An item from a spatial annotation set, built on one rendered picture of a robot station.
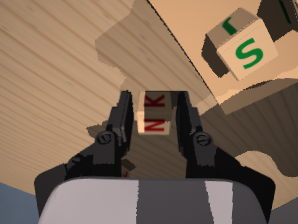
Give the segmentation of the tan flat mat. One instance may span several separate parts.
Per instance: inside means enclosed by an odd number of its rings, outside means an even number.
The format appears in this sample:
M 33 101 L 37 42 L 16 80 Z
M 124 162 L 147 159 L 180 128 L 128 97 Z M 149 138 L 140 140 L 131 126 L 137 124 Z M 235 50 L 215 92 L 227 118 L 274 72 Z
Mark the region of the tan flat mat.
M 271 0 L 149 0 L 225 115 L 298 82 L 298 32 L 281 23 Z M 238 8 L 260 17 L 278 57 L 237 81 L 206 37 Z

